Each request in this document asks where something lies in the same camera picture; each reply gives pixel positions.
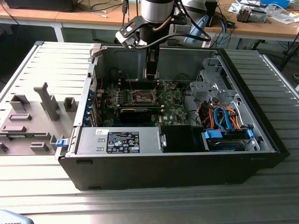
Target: computer tower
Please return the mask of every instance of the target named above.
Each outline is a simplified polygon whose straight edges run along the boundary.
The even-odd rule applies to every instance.
[[[78,0],[5,0],[10,8],[45,9],[72,12]]]

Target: wooden desk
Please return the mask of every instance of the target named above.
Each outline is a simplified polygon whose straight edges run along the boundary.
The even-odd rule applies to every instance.
[[[102,0],[96,0],[96,2],[107,2]],[[94,10],[110,7],[113,5],[120,4],[120,1],[111,1],[111,4],[105,4],[102,6],[95,7]],[[86,11],[89,11],[89,7],[87,6],[87,3],[83,3],[80,5],[82,9],[85,9]],[[130,9],[130,20],[133,19],[135,16],[137,16],[136,13],[136,4],[135,3],[129,3],[129,9]],[[76,9],[73,13],[63,13],[60,12],[56,18],[56,22],[74,22],[74,23],[85,23],[85,24],[100,24],[100,25],[115,25],[115,26],[121,26],[122,25],[122,12],[121,12],[121,6],[116,6],[110,9],[106,10],[107,13],[101,13],[107,16],[107,18],[104,18],[102,16],[99,16],[97,14],[91,13],[91,12],[85,12],[81,9]]]
[[[11,9],[7,3],[2,0],[4,8],[11,14],[16,20],[29,20],[29,21],[52,21],[55,22],[56,16],[59,12],[47,11],[47,10],[33,10],[33,9]],[[10,15],[4,11],[0,5],[0,18],[12,20]]]
[[[277,38],[277,37],[290,37],[295,38],[298,31],[298,23],[290,23],[288,25],[278,22],[271,17],[268,17],[265,23],[259,22],[248,22],[242,23],[237,21],[237,17],[235,13],[227,12],[229,9],[229,5],[235,2],[234,0],[220,0],[220,8],[222,10],[223,15],[228,18],[229,21],[235,23],[235,36],[242,35],[252,35],[252,36],[266,36],[266,39],[269,38]],[[291,10],[299,10],[299,6],[290,5],[288,7],[289,11]],[[213,27],[214,32],[221,32],[221,28],[219,26]]]
[[[104,0],[91,0],[92,4],[105,2]],[[266,23],[240,23],[236,20],[236,14],[226,12],[229,5],[234,0],[220,0],[220,8],[222,13],[228,20],[235,22],[235,30],[232,37],[248,38],[248,39],[263,39],[263,40],[277,40],[277,41],[293,41],[296,37],[299,28],[298,23],[291,23],[285,25],[270,17],[268,17]],[[109,4],[100,5],[94,9],[101,9],[112,5],[120,4],[119,0],[112,0]],[[4,2],[4,7],[7,11],[22,25],[34,25],[34,26],[50,26],[53,27],[58,41],[64,42],[63,28],[87,28],[87,29],[112,29],[118,30],[122,24],[122,12],[121,6],[107,9],[107,18],[103,18],[92,12],[85,12],[81,9],[76,9],[72,13],[46,11],[46,10],[30,10],[30,9],[10,9]],[[87,2],[82,3],[81,7],[85,10],[89,10]],[[299,6],[291,6],[288,10],[299,10]],[[136,5],[130,3],[130,19],[136,16]],[[0,6],[0,23],[15,22]],[[221,27],[217,22],[210,28],[205,28],[211,36],[217,35],[221,32]]]

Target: power supply label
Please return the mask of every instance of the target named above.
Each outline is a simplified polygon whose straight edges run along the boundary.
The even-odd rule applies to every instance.
[[[107,153],[140,153],[139,132],[108,132]]]

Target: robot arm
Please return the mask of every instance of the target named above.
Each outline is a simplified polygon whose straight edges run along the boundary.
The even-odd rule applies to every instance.
[[[116,38],[125,48],[146,49],[146,68],[143,77],[147,80],[159,79],[157,64],[159,59],[159,44],[172,36],[186,36],[201,41],[207,39],[188,34],[168,34],[171,24],[186,25],[187,12],[181,11],[177,0],[141,0],[141,16],[137,16],[124,25],[117,33]]]

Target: blue latch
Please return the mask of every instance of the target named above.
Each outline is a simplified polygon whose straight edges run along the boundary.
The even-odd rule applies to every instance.
[[[253,132],[251,130],[247,130],[247,134],[250,138],[253,138]]]
[[[220,130],[206,130],[205,131],[206,139],[222,139],[222,134]]]
[[[56,141],[56,147],[68,147],[66,139],[59,139]]]

